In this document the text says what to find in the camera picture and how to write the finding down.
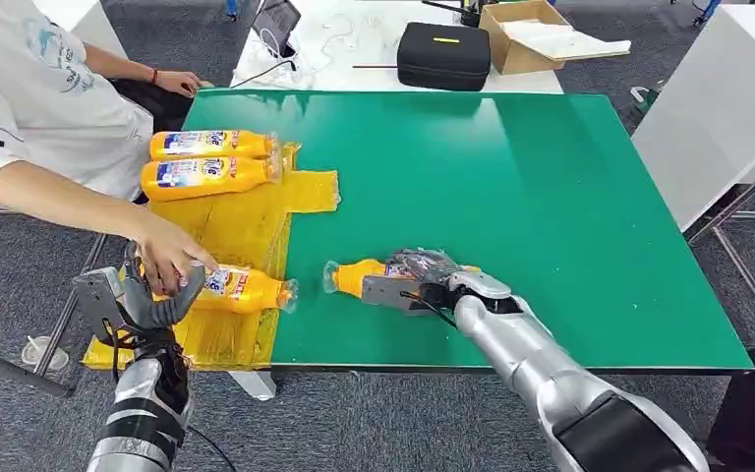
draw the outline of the detergent bottle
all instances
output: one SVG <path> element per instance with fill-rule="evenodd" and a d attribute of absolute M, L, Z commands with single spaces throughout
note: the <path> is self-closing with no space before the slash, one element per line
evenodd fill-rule
<path fill-rule="evenodd" d="M 368 275 L 412 278 L 409 270 L 397 263 L 384 264 L 374 259 L 363 259 L 358 263 L 340 265 L 328 261 L 322 270 L 322 289 L 325 293 L 340 291 L 363 298 L 363 277 Z"/>
<path fill-rule="evenodd" d="M 293 313 L 297 308 L 299 284 L 295 279 L 280 281 L 249 267 L 220 265 L 208 272 L 201 294 L 193 308 L 225 310 L 247 315 L 273 308 Z"/>
<path fill-rule="evenodd" d="M 178 131 L 155 133 L 149 143 L 152 160 L 187 157 L 264 158 L 279 155 L 275 133 L 250 131 Z"/>
<path fill-rule="evenodd" d="M 265 182 L 282 178 L 282 159 L 207 157 L 147 162 L 141 171 L 141 187 L 155 202 L 189 199 L 228 192 L 247 192 Z"/>

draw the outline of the white desk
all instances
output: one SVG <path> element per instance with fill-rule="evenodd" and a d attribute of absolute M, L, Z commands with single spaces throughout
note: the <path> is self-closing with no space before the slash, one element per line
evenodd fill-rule
<path fill-rule="evenodd" d="M 51 22 L 92 46 L 128 57 L 99 0 L 33 0 Z"/>
<path fill-rule="evenodd" d="M 755 5 L 723 5 L 632 136 L 683 231 L 755 182 Z"/>
<path fill-rule="evenodd" d="M 297 72 L 288 65 L 243 85 L 246 89 L 429 90 L 404 86 L 395 69 L 354 69 L 394 65 L 398 41 L 409 22 L 454 25 L 453 13 L 420 2 L 292 0 L 302 19 L 291 34 L 298 51 Z M 254 31 L 236 66 L 231 85 L 276 64 Z M 491 68 L 483 91 L 562 93 L 553 71 L 501 76 Z"/>

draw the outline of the floor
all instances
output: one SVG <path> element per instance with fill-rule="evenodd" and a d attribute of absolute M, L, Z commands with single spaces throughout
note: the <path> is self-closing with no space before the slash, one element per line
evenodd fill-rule
<path fill-rule="evenodd" d="M 236 54 L 233 24 L 218 0 L 103 0 L 130 55 L 162 68 L 191 68 L 217 84 L 229 82 Z M 568 92 L 607 94 L 627 129 L 636 125 L 629 88 L 667 78 L 693 41 L 697 15 L 687 0 L 560 0 L 558 9 L 580 30 L 603 39 L 632 39 L 629 56 L 570 63 L 558 73 Z M 731 223 L 728 233 L 755 270 L 755 222 Z M 83 262 L 91 235 L 0 216 L 0 355 L 19 362 L 25 335 L 46 334 Z M 100 265 L 119 263 L 112 238 Z M 694 253 L 741 339 L 755 347 L 755 302 L 722 248 L 703 241 Z M 87 343 L 77 317 L 64 339 L 73 361 L 58 378 L 77 394 L 53 399 L 0 379 L 0 472 L 31 468 L 84 469 L 110 404 L 106 373 L 75 362 Z M 262 471 L 552 471 L 523 405 L 492 376 L 364 373 L 278 376 L 279 395 L 258 403 L 226 374 L 195 373 L 193 424 L 241 470 Z M 726 378 L 611 376 L 644 394 L 694 437 L 716 415 Z M 225 470 L 189 437 L 178 471 Z"/>

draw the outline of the zipper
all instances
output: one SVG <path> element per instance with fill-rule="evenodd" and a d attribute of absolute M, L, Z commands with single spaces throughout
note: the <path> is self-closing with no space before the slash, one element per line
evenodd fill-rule
<path fill-rule="evenodd" d="M 490 73 L 490 66 L 485 72 L 462 72 L 462 71 L 445 71 L 443 69 L 434 69 L 432 67 L 406 65 L 400 67 L 401 70 L 409 70 L 413 72 L 424 72 L 428 74 L 448 75 L 450 77 L 466 77 L 468 79 L 479 79 L 480 77 L 486 77 Z"/>

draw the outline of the yellow plastic sheet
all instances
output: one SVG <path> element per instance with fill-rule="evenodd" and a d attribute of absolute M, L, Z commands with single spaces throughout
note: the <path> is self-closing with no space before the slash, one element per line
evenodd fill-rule
<path fill-rule="evenodd" d="M 283 156 L 293 169 L 299 145 L 287 144 Z M 335 211 L 339 203 L 337 172 L 286 170 L 280 185 L 262 185 L 243 194 L 149 204 L 155 213 L 186 229 L 217 261 L 252 266 L 282 279 L 288 251 L 290 213 Z M 297 312 L 285 316 L 299 316 Z M 175 326 L 184 355 L 198 370 L 251 370 L 270 363 L 278 310 L 237 316 L 191 310 Z M 111 348 L 91 341 L 83 362 L 110 369 Z M 120 350 L 124 367 L 132 352 Z"/>

